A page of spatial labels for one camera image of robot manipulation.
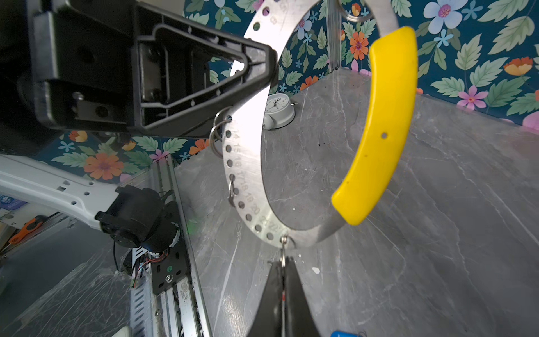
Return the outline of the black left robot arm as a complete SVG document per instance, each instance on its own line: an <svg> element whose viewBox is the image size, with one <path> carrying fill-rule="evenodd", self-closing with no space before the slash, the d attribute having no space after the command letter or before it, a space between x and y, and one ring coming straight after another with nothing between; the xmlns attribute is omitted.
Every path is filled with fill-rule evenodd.
<svg viewBox="0 0 539 337"><path fill-rule="evenodd" d="M165 200L106 184L122 171L117 156L88 156L81 179L32 155L66 130L202 136L266 87L277 61L271 46L141 1L3 1L1 191L164 251L177 233Z"/></svg>

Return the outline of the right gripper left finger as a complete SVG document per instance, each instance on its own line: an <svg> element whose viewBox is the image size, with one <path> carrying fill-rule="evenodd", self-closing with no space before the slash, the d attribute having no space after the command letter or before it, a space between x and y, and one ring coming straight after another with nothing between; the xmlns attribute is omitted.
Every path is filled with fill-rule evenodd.
<svg viewBox="0 0 539 337"><path fill-rule="evenodd" d="M248 337L282 335L282 295L284 290L282 263L274 262L270 268L261 301Z"/></svg>

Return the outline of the key with blue tag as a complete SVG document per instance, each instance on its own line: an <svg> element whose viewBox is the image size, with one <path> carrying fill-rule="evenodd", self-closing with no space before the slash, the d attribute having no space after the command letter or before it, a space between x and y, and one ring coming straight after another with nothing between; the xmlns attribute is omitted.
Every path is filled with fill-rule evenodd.
<svg viewBox="0 0 539 337"><path fill-rule="evenodd" d="M364 331L360 332L348 332L348 331L333 331L330 337L367 337Z"/></svg>

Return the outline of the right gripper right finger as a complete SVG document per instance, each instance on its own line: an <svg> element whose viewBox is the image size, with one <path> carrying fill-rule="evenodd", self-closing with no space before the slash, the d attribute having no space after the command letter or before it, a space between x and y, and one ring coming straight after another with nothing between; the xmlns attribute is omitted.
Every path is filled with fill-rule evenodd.
<svg viewBox="0 0 539 337"><path fill-rule="evenodd" d="M295 263L284 268L284 336L320 336Z"/></svg>

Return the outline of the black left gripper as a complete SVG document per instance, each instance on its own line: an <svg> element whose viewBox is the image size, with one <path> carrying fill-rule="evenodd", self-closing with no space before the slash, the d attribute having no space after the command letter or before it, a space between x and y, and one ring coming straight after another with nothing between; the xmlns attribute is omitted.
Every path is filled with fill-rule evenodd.
<svg viewBox="0 0 539 337"><path fill-rule="evenodd" d="M136 131L204 137L219 111L257 94L276 70L270 46L153 5L25 5L34 111L50 129L126 131L133 89Z"/></svg>

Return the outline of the large grey perforated keyring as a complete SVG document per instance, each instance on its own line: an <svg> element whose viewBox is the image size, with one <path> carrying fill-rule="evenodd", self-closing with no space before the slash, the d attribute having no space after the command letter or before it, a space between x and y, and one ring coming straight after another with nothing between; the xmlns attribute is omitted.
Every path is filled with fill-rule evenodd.
<svg viewBox="0 0 539 337"><path fill-rule="evenodd" d="M415 32L401 27L389 1L369 1L379 38L369 51L371 92L359 149L331 198L328 218L307 230L284 224L272 210L262 177L262 124L270 86L239 101L223 117L223 164L228 202L260 240L286 248L310 247L345 225L357 226L388 187L414 114L418 81Z"/></svg>

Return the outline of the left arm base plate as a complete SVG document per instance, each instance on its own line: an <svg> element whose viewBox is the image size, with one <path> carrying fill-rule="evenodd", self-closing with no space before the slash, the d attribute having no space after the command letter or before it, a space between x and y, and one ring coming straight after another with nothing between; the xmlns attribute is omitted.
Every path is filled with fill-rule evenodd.
<svg viewBox="0 0 539 337"><path fill-rule="evenodd" d="M135 289L143 283L144 276L149 276L152 293L158 296L189 275L188 252L185 244L178 242L159 257L147 258L136 265L131 287Z"/></svg>

